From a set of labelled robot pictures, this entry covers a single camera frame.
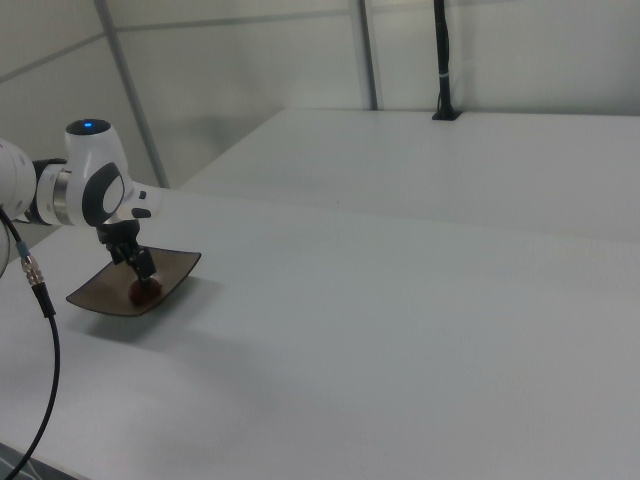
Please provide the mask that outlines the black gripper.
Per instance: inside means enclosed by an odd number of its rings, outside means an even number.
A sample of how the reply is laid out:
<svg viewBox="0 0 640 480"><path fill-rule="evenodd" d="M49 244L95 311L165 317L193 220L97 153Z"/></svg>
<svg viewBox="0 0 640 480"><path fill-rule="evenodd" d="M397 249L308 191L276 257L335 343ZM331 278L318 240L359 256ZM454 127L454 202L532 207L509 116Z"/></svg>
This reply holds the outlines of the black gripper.
<svg viewBox="0 0 640 480"><path fill-rule="evenodd" d="M138 282L146 287L150 284L156 267L147 247L140 247L137 235L140 232L138 220L125 220L104 224L96 228L97 236L106 247L115 265L126 263L136 273Z"/></svg>

